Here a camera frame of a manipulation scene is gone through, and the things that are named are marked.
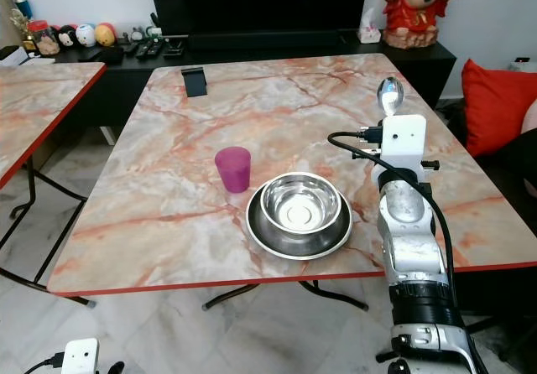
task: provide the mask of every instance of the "power cord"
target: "power cord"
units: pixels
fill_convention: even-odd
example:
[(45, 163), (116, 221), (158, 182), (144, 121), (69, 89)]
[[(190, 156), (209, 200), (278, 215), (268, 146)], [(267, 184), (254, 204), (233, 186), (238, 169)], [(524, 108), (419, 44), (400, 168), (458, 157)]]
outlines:
[(61, 365), (64, 363), (64, 354), (65, 353), (63, 351), (61, 353), (56, 353), (49, 359), (43, 360), (39, 364), (36, 364), (35, 366), (27, 370), (24, 374), (34, 372), (35, 370), (43, 366), (52, 366), (53, 368), (60, 368)]
[[(380, 166), (384, 167), (386, 170), (397, 175), (400, 179), (402, 179), (404, 182), (410, 185), (413, 189), (415, 189), (418, 192), (418, 194), (423, 196), (427, 202), (429, 202), (430, 207), (435, 212), (436, 218), (438, 219), (440, 223), (442, 234), (444, 235), (444, 243), (446, 245), (446, 260), (447, 260), (446, 261), (447, 262), (447, 280), (450, 284), (451, 302), (453, 303), (453, 307), (457, 309), (455, 280), (454, 280), (455, 268), (453, 266), (453, 247), (451, 245), (450, 230), (447, 227), (446, 218), (444, 217), (444, 214), (442, 213), (442, 210), (440, 209), (440, 207), (436, 204), (435, 200), (433, 200), (432, 196), (424, 191), (424, 189), (421, 187), (419, 183), (416, 183), (414, 180), (408, 177), (405, 173), (402, 173), (401, 171), (396, 169), (394, 166), (392, 166), (390, 163), (386, 163), (384, 160), (382, 160), (378, 156), (373, 156), (367, 152), (364, 152), (363, 150), (359, 148), (355, 148), (354, 146), (347, 145), (346, 143), (343, 143), (334, 139), (337, 137), (360, 138), (360, 135), (357, 132), (331, 133), (330, 135), (328, 135), (328, 142), (334, 146), (337, 146), (338, 148), (346, 149), (350, 151), (352, 154), (359, 156), (360, 158), (367, 158), (369, 160), (372, 160), (374, 163), (379, 164)], [(472, 357), (474, 359), (474, 362), (476, 363), (476, 366), (479, 372), (482, 374), (487, 374), (488, 373), (487, 368), (483, 364), (483, 361), (481, 357), (479, 356), (479, 353), (477, 352), (477, 348), (473, 342), (473, 338), (468, 333), (467, 333), (467, 339), (468, 339), (468, 345), (470, 347), (470, 352), (472, 353)]]

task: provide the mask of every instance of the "red statue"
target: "red statue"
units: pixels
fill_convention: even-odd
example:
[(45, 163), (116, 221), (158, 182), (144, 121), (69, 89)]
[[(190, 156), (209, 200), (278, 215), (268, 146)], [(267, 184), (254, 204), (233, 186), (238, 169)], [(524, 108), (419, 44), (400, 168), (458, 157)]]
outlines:
[(446, 16), (449, 0), (386, 0), (383, 39), (392, 47), (408, 49), (434, 44), (438, 37), (436, 16)]

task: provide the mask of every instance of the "metal bowl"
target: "metal bowl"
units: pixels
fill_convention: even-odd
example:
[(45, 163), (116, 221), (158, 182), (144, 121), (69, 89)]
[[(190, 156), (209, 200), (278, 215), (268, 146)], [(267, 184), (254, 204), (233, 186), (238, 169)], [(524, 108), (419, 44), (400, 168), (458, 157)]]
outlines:
[(263, 187), (261, 210), (282, 231), (312, 234), (336, 221), (341, 198), (336, 187), (318, 175), (287, 173)]
[(246, 210), (248, 232), (263, 249), (278, 257), (306, 261), (331, 254), (348, 240), (352, 213), (351, 206), (342, 195), (338, 195), (341, 213), (332, 225), (313, 234), (291, 234), (274, 226), (261, 211), (261, 193), (267, 184), (256, 191)]

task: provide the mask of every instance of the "tiled floor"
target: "tiled floor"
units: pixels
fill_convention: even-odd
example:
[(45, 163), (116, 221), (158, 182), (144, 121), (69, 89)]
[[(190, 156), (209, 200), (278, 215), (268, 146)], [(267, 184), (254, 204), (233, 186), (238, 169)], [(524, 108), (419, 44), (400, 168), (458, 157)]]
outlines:
[[(89, 194), (110, 151), (90, 131), (56, 152), (42, 171)], [(0, 266), (27, 276), (76, 206), (45, 184), (38, 183), (37, 193), (37, 204), (0, 252)], [(18, 173), (0, 191), (0, 234), (10, 209), (26, 197), (25, 176)], [(206, 312), (202, 303), (227, 288), (92, 297), (97, 305), (88, 309), (0, 278), (0, 373), (23, 372), (62, 351), (69, 340), (92, 336), (101, 344), (101, 373), (120, 360), (127, 374), (386, 372), (387, 363), (374, 360), (388, 345), (391, 326), (384, 280), (329, 281), (321, 287), (366, 300), (371, 309), (364, 313), (322, 299), (295, 283), (261, 286)], [(516, 372), (486, 346), (478, 349), (491, 373)]]

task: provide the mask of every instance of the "marble table top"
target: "marble table top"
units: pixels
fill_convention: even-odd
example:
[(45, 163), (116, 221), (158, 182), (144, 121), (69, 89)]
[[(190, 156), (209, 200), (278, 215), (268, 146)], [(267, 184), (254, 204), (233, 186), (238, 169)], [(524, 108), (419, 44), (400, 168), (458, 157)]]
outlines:
[[(400, 113), (427, 118), (425, 157), (459, 270), (537, 264), (537, 240), (476, 162), (384, 55), (205, 65), (207, 96), (188, 98), (179, 67), (159, 68), (134, 108), (49, 280), (60, 295), (382, 275), (373, 165), (326, 141), (377, 125), (380, 81), (404, 83)], [(252, 153), (251, 188), (230, 195), (215, 153)], [(245, 209), (288, 171), (329, 179), (349, 200), (347, 244), (314, 261), (276, 257), (248, 237)], [(437, 234), (443, 245), (440, 231)]]
[(0, 188), (105, 69), (102, 62), (0, 68)]

